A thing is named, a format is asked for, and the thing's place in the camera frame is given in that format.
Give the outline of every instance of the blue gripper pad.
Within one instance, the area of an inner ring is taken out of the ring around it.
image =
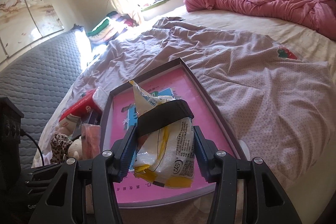
[[[194,126],[194,139],[195,156],[202,177],[208,183],[216,182],[221,175],[221,167],[216,165],[214,157],[217,146],[213,141],[204,138],[199,126]]]
[[[127,176],[128,169],[137,146],[136,127],[128,128],[124,138],[117,140],[113,144],[111,150],[114,153],[112,176],[114,182],[122,182]]]

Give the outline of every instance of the pink board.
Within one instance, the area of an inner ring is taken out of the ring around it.
[[[162,90],[170,89],[176,99],[181,98],[187,101],[195,116],[193,125],[198,125],[205,138],[213,140],[218,149],[225,150],[234,155],[215,118],[182,68],[177,68],[143,85],[138,84],[149,93],[156,92],[157,94],[157,92]],[[109,133],[110,147],[116,140],[124,137],[127,130],[126,123],[129,120],[128,109],[132,107],[132,104],[134,104],[132,89],[113,98],[113,103],[111,104],[111,107],[113,107],[112,131]],[[176,196],[180,196],[179,200],[198,196],[200,193],[204,193],[202,189],[209,187],[209,184],[201,176],[198,164],[195,161],[194,181],[190,188],[168,189],[152,185],[143,179],[135,178],[131,171],[129,171],[127,177],[121,183],[115,183],[114,187],[119,205],[132,203],[136,206],[135,203],[159,205],[163,203],[160,200],[164,199],[164,203],[166,203]]]

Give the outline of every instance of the leopard print fabric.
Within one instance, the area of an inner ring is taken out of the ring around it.
[[[50,163],[58,164],[68,159],[68,150],[72,141],[69,140],[65,134],[57,133],[52,138],[50,145],[52,151],[52,158]]]

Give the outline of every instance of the strawberry applique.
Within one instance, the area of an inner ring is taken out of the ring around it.
[[[281,58],[289,58],[294,60],[297,59],[296,55],[285,47],[279,47],[278,54],[279,54],[278,56]]]

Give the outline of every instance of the beige bed sheet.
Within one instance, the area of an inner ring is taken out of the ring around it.
[[[264,35],[284,44],[294,53],[299,53],[309,61],[328,61],[330,64],[330,75],[336,83],[335,56],[336,43],[330,39],[312,31],[306,27],[286,22],[281,19],[259,18],[240,15],[222,10],[204,10],[187,13],[185,7],[180,7],[165,16],[180,16],[186,22],[194,25],[224,29],[224,30],[248,30]],[[139,34],[141,31],[150,29],[157,20],[153,19],[144,25],[135,28],[125,35]],[[62,101],[61,105],[71,96],[71,89]],[[46,133],[50,132],[50,126],[59,116],[63,107],[58,107],[54,115],[46,125],[39,144],[43,146],[46,140]],[[39,166],[38,154],[34,158],[33,166]],[[293,185],[288,195],[291,198],[303,224],[313,224],[320,216],[330,198],[336,190],[336,140],[331,140],[325,152],[317,163]],[[137,209],[136,214],[122,210],[124,223],[206,223],[209,212],[209,201],[211,194],[205,197],[190,200],[183,203],[171,204],[159,208]]]

